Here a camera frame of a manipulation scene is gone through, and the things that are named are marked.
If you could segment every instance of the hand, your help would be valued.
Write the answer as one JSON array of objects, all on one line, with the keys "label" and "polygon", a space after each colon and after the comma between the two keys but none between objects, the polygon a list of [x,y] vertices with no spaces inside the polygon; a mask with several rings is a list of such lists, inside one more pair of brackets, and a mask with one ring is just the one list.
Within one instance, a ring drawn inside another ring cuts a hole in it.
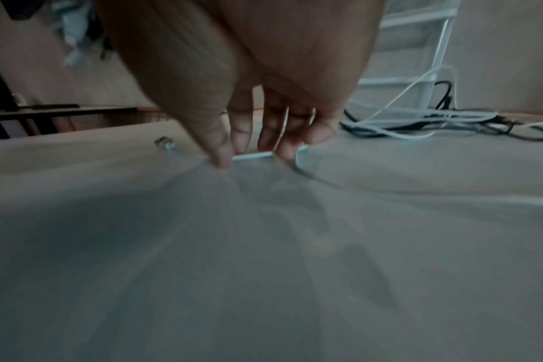
[{"label": "hand", "polygon": [[[292,159],[303,143],[331,138],[371,56],[384,7],[384,0],[95,3],[142,90],[222,168],[246,151],[259,84],[260,151],[279,141],[277,154]],[[220,118],[225,108],[231,142]]]}]

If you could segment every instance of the person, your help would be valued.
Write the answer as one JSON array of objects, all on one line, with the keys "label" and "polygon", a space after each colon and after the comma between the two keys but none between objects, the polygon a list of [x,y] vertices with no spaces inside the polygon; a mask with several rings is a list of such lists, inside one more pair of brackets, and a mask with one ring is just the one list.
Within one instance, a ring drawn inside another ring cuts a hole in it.
[{"label": "person", "polygon": [[[385,5],[385,0],[94,2],[143,92],[177,119],[219,168],[246,152],[257,85],[264,90],[259,151],[276,149],[279,157],[292,159],[302,144],[330,139],[371,56]],[[224,109],[230,136],[221,121]]]}]

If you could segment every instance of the wall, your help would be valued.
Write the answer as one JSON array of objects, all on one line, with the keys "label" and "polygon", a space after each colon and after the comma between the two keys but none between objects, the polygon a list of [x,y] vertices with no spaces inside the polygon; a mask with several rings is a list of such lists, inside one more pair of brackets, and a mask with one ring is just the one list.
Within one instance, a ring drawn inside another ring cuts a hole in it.
[{"label": "wall", "polygon": [[[118,58],[76,72],[39,18],[11,22],[0,4],[0,72],[30,101],[147,106]],[[543,112],[543,0],[462,0],[445,63],[459,70],[463,107]],[[261,94],[256,93],[261,105]]]}]

